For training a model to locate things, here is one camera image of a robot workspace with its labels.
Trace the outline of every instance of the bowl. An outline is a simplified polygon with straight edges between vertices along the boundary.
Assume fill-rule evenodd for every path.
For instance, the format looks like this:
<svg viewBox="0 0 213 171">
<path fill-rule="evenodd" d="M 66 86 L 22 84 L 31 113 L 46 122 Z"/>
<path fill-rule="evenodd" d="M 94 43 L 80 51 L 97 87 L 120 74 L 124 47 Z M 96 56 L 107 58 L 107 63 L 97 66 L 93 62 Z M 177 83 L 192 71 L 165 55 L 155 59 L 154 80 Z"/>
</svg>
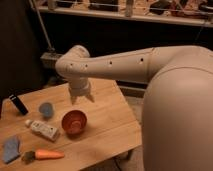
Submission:
<svg viewBox="0 0 213 171">
<path fill-rule="evenodd" d="M 87 123 L 87 117 L 80 110 L 72 110 L 64 115 L 62 119 L 62 128 L 68 135 L 77 135 L 84 131 Z"/>
</svg>

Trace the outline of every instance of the blue sponge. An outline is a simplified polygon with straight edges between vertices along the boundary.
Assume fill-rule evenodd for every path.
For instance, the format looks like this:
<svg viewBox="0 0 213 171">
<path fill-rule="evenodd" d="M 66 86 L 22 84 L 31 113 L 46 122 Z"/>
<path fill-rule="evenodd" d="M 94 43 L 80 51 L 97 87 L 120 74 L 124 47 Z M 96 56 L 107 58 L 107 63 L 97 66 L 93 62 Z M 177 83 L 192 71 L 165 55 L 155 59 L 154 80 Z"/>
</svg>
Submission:
<svg viewBox="0 0 213 171">
<path fill-rule="evenodd" d="M 16 136 L 10 137 L 4 142 L 4 151 L 2 156 L 2 160 L 4 163 L 8 164 L 20 156 L 19 144 L 20 141 Z"/>
</svg>

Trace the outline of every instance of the toy carrot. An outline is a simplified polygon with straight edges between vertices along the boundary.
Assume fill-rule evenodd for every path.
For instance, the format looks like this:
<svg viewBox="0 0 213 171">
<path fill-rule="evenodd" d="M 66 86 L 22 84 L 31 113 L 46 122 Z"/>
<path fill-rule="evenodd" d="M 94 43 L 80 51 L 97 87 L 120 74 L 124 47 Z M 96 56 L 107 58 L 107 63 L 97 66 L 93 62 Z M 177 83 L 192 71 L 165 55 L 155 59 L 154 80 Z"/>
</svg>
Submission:
<svg viewBox="0 0 213 171">
<path fill-rule="evenodd" d="M 33 162 L 34 160 L 44 159 L 59 159 L 63 158 L 64 153 L 52 150 L 38 149 L 36 151 L 28 151 L 22 157 L 22 161 L 26 164 Z"/>
</svg>

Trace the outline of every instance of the marker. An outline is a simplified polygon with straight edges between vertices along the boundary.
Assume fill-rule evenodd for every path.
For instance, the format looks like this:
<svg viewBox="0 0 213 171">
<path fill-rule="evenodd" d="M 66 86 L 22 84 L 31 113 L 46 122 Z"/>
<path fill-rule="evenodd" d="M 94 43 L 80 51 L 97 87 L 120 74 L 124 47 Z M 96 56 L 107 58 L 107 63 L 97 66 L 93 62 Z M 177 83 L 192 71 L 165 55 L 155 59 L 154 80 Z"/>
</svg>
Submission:
<svg viewBox="0 0 213 171">
<path fill-rule="evenodd" d="M 23 114 L 26 115 L 28 113 L 27 108 L 24 106 L 22 101 L 14 94 L 9 96 L 9 99 L 13 102 L 13 104 L 17 107 L 17 109 Z"/>
</svg>

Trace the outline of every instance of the cable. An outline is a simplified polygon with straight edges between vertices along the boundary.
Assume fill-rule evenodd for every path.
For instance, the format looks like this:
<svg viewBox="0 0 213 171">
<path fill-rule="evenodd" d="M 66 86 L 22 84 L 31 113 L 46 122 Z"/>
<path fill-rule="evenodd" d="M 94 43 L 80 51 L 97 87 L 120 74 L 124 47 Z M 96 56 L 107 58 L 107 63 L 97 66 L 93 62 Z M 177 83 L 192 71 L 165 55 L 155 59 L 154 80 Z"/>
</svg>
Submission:
<svg viewBox="0 0 213 171">
<path fill-rule="evenodd" d="M 52 44 L 51 44 L 51 42 L 50 42 L 50 39 L 49 39 L 47 30 L 46 30 L 46 28 L 45 28 L 45 26 L 44 26 L 44 22 L 43 22 L 43 20 L 42 20 L 40 11 L 39 11 L 39 9 L 38 9 L 38 7 L 37 7 L 36 1 L 35 1 L 35 0 L 31 0 L 30 2 L 31 2 L 31 5 L 32 5 L 32 4 L 34 5 L 34 8 L 35 8 L 35 10 L 36 10 L 36 13 L 37 13 L 37 16 L 38 16 L 38 19 L 39 19 L 41 28 L 42 28 L 42 30 L 43 30 L 45 39 L 46 39 L 47 44 L 48 44 L 48 49 L 49 49 L 50 52 L 55 52 L 55 49 L 54 49 L 54 47 L 52 46 Z"/>
<path fill-rule="evenodd" d="M 118 164 L 118 161 L 116 160 L 116 157 L 113 157 L 113 160 L 114 160 L 114 162 L 115 162 L 115 165 L 116 165 L 117 169 L 118 169 L 119 171 L 122 171 L 120 165 Z"/>
<path fill-rule="evenodd" d="M 205 20 L 204 20 L 203 24 L 202 24 L 201 27 L 200 27 L 200 30 L 198 31 L 198 33 L 197 33 L 197 35 L 196 35 L 196 37 L 195 37 L 195 39 L 194 39 L 193 44 L 196 44 L 196 43 L 197 43 L 197 40 L 199 39 L 199 37 L 200 37 L 200 35 L 201 35 L 201 32 L 203 31 L 203 29 L 204 29 L 204 27 L 205 27 L 206 22 L 208 21 L 208 19 L 205 19 Z"/>
</svg>

